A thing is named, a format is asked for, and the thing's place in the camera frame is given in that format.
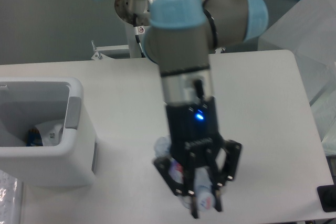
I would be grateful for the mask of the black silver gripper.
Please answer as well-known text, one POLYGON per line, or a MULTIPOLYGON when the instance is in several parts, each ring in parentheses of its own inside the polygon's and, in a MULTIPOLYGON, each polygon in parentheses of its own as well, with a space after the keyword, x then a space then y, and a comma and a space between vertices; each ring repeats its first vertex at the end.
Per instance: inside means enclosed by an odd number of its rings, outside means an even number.
POLYGON ((194 219, 197 219, 195 171, 185 170, 209 165, 214 208, 223 211, 221 189, 227 181, 235 179, 242 145, 222 139, 219 133, 211 72, 162 72, 160 77, 171 136, 171 156, 157 157, 153 165, 171 192, 182 202, 188 200, 194 219), (219 150, 226 154, 221 169, 216 163, 219 150))

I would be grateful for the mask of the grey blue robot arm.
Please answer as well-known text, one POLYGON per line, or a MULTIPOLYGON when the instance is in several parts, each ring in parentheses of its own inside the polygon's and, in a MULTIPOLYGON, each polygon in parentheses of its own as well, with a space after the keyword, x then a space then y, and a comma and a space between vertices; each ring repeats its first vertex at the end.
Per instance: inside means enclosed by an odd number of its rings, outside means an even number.
POLYGON ((222 188, 235 178, 242 145, 219 133, 209 55, 260 36, 263 0, 115 0, 142 57, 159 68, 170 138, 156 142, 154 166, 194 218, 222 210, 222 188))

